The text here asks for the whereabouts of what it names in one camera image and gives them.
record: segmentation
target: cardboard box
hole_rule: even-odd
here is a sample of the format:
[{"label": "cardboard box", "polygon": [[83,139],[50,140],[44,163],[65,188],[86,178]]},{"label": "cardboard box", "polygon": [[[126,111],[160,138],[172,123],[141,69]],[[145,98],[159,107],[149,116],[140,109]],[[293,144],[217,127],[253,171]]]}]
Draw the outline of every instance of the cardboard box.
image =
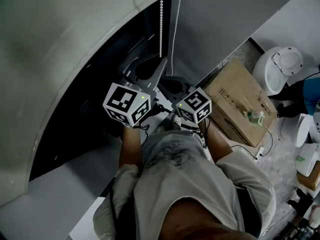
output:
[{"label": "cardboard box", "polygon": [[[230,140],[257,147],[277,116],[277,110],[254,77],[237,60],[231,60],[204,91],[212,100],[210,117]],[[245,117],[263,111],[262,126]]]},{"label": "cardboard box", "polygon": [[304,185],[312,191],[316,191],[320,180],[320,161],[317,161],[309,177],[302,175],[300,172],[296,174],[300,184]]}]

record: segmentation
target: gray t-shirt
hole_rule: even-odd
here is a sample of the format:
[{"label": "gray t-shirt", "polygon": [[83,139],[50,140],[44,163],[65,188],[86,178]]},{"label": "gray t-shirt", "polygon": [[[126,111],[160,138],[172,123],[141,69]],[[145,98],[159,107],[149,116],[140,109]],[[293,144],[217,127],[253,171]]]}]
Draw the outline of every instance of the gray t-shirt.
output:
[{"label": "gray t-shirt", "polygon": [[[223,225],[244,231],[233,184],[237,183],[247,187],[261,217],[263,233],[276,209],[275,192],[267,177],[239,150],[214,164],[206,158],[202,145],[191,134],[189,131],[169,131],[151,137],[142,146],[144,169],[140,177],[135,165],[120,168],[113,197],[117,215],[127,200],[126,195],[133,190],[137,239],[158,239],[170,206],[182,198],[197,200]],[[112,223],[110,212],[106,215],[110,208],[108,200],[106,198],[93,218],[95,231],[104,240],[114,239],[114,229],[106,229],[106,223]]]}]

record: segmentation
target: white cube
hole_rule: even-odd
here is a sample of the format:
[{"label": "white cube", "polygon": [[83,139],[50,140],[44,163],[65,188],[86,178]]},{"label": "white cube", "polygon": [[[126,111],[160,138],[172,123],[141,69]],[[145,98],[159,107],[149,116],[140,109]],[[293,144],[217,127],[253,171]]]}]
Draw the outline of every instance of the white cube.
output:
[{"label": "white cube", "polygon": [[134,127],[151,110],[151,100],[149,94],[113,82],[102,106],[112,119]]},{"label": "white cube", "polygon": [[211,99],[199,87],[176,105],[180,117],[198,124],[212,112]]}]

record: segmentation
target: sleeve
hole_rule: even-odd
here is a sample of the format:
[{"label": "sleeve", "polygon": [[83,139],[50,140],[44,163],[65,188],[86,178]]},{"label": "sleeve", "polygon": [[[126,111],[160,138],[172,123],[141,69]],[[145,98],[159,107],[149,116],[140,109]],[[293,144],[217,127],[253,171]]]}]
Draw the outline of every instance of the sleeve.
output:
[{"label": "sleeve", "polygon": [[[113,185],[113,204],[118,218],[122,207],[131,197],[138,181],[138,167],[134,164],[124,164],[116,174]],[[110,194],[106,196],[102,204],[93,215],[93,227],[100,240],[114,240],[115,228],[110,206]]]},{"label": "sleeve", "polygon": [[269,226],[276,212],[276,195],[264,172],[241,150],[219,159],[216,163],[233,183],[247,187],[251,200],[261,216],[261,233]]}]

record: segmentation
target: blue object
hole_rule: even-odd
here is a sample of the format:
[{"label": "blue object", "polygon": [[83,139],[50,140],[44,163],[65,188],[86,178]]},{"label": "blue object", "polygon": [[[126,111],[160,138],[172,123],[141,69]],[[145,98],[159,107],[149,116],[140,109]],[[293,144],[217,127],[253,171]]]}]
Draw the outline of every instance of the blue object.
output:
[{"label": "blue object", "polygon": [[303,98],[308,114],[313,116],[317,102],[320,100],[320,78],[312,78],[304,81]]}]

